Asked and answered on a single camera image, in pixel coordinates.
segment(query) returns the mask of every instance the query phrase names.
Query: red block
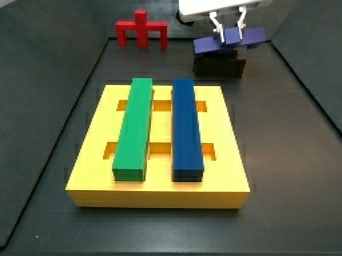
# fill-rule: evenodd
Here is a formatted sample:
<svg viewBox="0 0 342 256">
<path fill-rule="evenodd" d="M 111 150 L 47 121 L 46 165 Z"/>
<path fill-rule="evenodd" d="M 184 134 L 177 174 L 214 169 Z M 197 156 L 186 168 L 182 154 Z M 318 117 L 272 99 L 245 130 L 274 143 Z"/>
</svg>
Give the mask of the red block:
<svg viewBox="0 0 342 256">
<path fill-rule="evenodd" d="M 118 21 L 115 23 L 119 46 L 127 45 L 126 31 L 137 32 L 138 46 L 149 47 L 149 31 L 161 31 L 161 48 L 168 48 L 168 22 L 147 21 L 147 11 L 135 11 L 135 21 Z"/>
</svg>

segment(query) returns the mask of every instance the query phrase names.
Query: yellow base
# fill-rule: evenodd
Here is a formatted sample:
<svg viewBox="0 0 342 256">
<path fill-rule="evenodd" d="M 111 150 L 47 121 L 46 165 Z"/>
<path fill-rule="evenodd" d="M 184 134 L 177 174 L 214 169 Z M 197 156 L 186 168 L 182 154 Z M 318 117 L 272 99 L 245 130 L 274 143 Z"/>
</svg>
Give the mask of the yellow base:
<svg viewBox="0 0 342 256">
<path fill-rule="evenodd" d="M 66 188 L 78 206 L 242 207 L 250 187 L 218 86 L 196 86 L 204 182 L 173 182 L 172 91 L 172 86 L 154 86 L 146 181 L 127 182 L 115 181 L 111 168 L 130 86 L 106 86 Z"/>
</svg>

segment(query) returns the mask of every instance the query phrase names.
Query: green bar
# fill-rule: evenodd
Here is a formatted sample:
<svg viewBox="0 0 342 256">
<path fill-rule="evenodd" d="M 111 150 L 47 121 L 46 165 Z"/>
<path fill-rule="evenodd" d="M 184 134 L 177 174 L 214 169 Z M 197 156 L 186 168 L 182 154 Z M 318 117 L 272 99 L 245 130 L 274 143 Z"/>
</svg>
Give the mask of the green bar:
<svg viewBox="0 0 342 256">
<path fill-rule="evenodd" d="M 117 181 L 145 181 L 153 92 L 153 78 L 133 79 L 113 163 Z"/>
</svg>

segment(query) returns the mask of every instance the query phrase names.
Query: rectangular block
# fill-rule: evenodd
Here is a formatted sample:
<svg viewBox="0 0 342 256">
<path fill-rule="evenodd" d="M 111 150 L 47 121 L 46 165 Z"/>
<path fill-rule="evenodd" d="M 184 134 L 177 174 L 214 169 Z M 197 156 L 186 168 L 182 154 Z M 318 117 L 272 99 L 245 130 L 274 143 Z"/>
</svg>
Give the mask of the rectangular block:
<svg viewBox="0 0 342 256">
<path fill-rule="evenodd" d="M 151 104 L 153 79 L 134 78 L 113 163 L 117 181 L 145 181 Z"/>
<path fill-rule="evenodd" d="M 244 39 L 237 42 L 237 29 L 225 29 L 225 38 L 234 38 L 228 41 L 228 44 L 222 45 L 220 37 L 210 36 L 194 40 L 194 53 L 201 56 L 204 53 L 216 51 L 232 51 L 236 47 L 248 46 L 249 48 L 257 47 L 261 43 L 266 41 L 266 31 L 264 27 L 252 28 L 244 30 Z"/>
<path fill-rule="evenodd" d="M 113 160 L 130 86 L 107 85 L 66 187 L 81 207 L 241 208 L 250 193 L 220 86 L 196 86 L 202 182 L 173 182 L 173 86 L 154 85 L 146 181 L 115 181 Z"/>
<path fill-rule="evenodd" d="M 173 81 L 174 181 L 202 181 L 205 165 L 193 79 Z"/>
</svg>

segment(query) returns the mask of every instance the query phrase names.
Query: blue block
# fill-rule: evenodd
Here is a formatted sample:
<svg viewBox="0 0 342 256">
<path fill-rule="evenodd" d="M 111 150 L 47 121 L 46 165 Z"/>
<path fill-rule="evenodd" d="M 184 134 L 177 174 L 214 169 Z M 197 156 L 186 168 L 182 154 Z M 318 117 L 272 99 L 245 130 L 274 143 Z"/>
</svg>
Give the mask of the blue block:
<svg viewBox="0 0 342 256">
<path fill-rule="evenodd" d="M 240 28 L 228 28 L 225 29 L 225 44 L 226 46 L 236 47 L 241 43 L 241 32 Z"/>
<path fill-rule="evenodd" d="M 242 33 L 244 39 L 240 39 L 240 29 L 225 29 L 225 44 L 221 44 L 220 37 L 210 36 L 194 40 L 194 54 L 201 56 L 208 52 L 216 51 L 233 51 L 237 47 L 248 46 L 249 48 L 257 47 L 266 41 L 266 30 L 264 27 L 245 29 Z"/>
<path fill-rule="evenodd" d="M 202 181 L 205 172 L 193 79 L 173 81 L 173 180 Z"/>
</svg>

